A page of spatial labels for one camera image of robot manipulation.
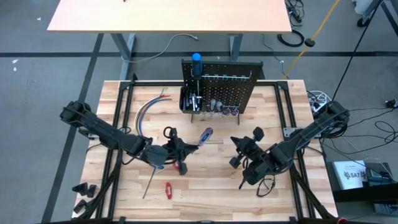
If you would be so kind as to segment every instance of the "floor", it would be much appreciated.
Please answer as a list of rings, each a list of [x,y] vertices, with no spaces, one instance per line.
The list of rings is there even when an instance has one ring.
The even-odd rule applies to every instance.
[[[318,29],[334,0],[305,0],[303,26],[299,31],[310,37]],[[121,59],[109,34],[56,34],[48,33],[47,26],[58,1],[3,0],[0,1],[0,223],[38,223],[47,204],[58,163],[63,152],[69,126],[62,123],[62,107],[79,96],[95,110],[104,80],[117,80]],[[397,2],[386,1],[386,8],[396,22],[393,7]],[[322,90],[329,95],[335,88],[349,61],[349,52],[355,48],[363,28],[356,26],[360,18],[349,0],[341,1],[331,15],[317,43],[310,49],[311,56],[302,57],[290,77],[304,79],[308,90]],[[145,53],[163,50],[172,34],[138,34],[134,60],[148,56]],[[224,34],[199,34],[200,41],[178,37],[164,57],[139,63],[133,72],[141,80],[181,79],[182,52],[214,52],[204,60],[228,61],[229,37]],[[91,57],[97,43],[97,57]],[[303,47],[291,48],[280,44],[275,35],[266,35],[266,44],[284,61],[285,70]],[[240,62],[264,62],[266,79],[281,79],[280,63],[262,44],[262,35],[244,36]],[[351,63],[336,100],[349,109],[383,107],[385,100],[397,96],[398,33],[386,13],[379,9]],[[81,91],[84,81],[88,91]],[[379,114],[379,110],[352,112],[351,122]],[[374,134],[387,136],[376,129],[375,121],[398,125],[397,112],[363,122],[349,128],[347,134]],[[351,138],[359,149],[383,144],[378,138]],[[77,134],[70,152],[52,221],[68,220],[71,216],[75,193],[70,189],[79,183],[88,140]],[[345,151],[355,151],[344,139],[336,145]],[[347,158],[325,149],[327,161]],[[392,173],[398,175],[396,145],[354,154],[352,159],[375,157],[388,162]],[[357,221],[396,223],[396,218],[372,215],[365,205],[338,204],[341,216],[360,217]]]

